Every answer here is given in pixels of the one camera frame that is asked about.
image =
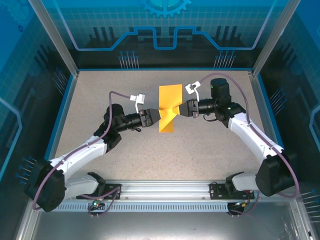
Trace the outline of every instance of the yellow cloth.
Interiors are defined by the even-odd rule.
[[[159,133],[174,132],[174,118],[178,114],[179,105],[183,101],[182,84],[159,86]]]

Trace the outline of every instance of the speckled surface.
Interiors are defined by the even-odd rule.
[[[103,122],[109,105],[109,91],[125,95],[145,94],[140,109],[158,108],[159,86],[194,83],[213,71],[81,71],[56,156],[61,156],[85,142]],[[250,117],[262,123],[246,71],[224,71],[235,78],[249,102]],[[230,84],[234,102],[245,106],[236,86]],[[210,79],[198,88],[200,98],[210,98]],[[183,100],[196,96],[183,90]],[[123,106],[124,113],[135,112],[135,104],[113,96],[113,103]],[[174,133],[159,133],[159,125],[142,132],[125,131],[122,141],[108,154],[100,156],[77,171],[74,176],[96,172],[110,180],[222,180],[227,176],[259,168],[253,153],[237,135],[220,122],[206,122],[177,116]]]

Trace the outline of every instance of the white bracket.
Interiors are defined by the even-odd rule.
[[[146,95],[144,95],[142,93],[139,93],[139,95],[137,95],[137,96],[134,96],[134,95],[130,96],[130,100],[135,101],[135,110],[136,110],[137,114],[139,113],[138,104],[144,104],[145,97],[146,97]]]
[[[197,88],[200,87],[201,84],[199,81],[196,81],[194,83],[189,83],[187,86],[185,86],[186,91],[188,92],[188,94],[196,94],[196,100],[199,102],[199,93],[197,91]]]

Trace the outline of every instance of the gear logo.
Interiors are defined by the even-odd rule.
[[[0,0],[0,7],[6,7],[11,17],[20,25],[30,15],[28,0]]]
[[[187,5],[191,4],[191,0],[140,0],[144,5],[144,10],[150,14],[155,14],[157,18],[168,15],[173,17],[180,14],[181,10],[186,10]]]

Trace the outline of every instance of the enclosure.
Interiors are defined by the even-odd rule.
[[[319,239],[319,9],[314,0],[0,0],[0,238]],[[160,86],[211,73],[235,79],[254,123],[296,155],[301,195],[261,195],[252,213],[231,217],[230,201],[211,200],[209,185],[259,163],[222,123],[177,116],[172,133],[121,132],[116,148],[74,174],[122,185],[105,216],[91,219],[92,201],[75,198],[32,210],[32,164],[92,136],[110,91],[143,93],[139,109],[158,109]],[[132,101],[112,103],[136,112]]]

